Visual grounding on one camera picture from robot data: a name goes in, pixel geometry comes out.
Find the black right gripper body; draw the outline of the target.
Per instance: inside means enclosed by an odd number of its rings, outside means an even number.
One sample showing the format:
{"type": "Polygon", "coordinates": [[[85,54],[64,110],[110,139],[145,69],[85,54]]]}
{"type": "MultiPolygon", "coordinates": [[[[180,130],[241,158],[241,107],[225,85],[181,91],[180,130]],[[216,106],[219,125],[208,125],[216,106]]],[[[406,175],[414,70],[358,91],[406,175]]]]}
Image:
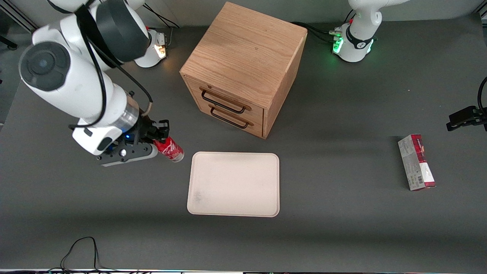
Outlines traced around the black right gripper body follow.
{"type": "Polygon", "coordinates": [[[154,144],[150,138],[150,131],[153,129],[155,121],[148,116],[139,116],[136,124],[127,132],[124,132],[113,143],[114,148],[122,146],[136,147],[141,144],[154,144]]]}

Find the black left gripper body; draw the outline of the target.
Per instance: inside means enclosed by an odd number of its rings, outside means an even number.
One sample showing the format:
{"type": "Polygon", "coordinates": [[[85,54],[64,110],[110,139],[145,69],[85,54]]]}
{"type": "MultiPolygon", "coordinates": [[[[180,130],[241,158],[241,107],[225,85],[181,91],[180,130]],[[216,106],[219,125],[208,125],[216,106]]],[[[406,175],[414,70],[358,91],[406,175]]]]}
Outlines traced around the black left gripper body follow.
{"type": "Polygon", "coordinates": [[[476,108],[476,126],[482,125],[487,132],[487,116],[485,112],[486,108],[476,108]]]}

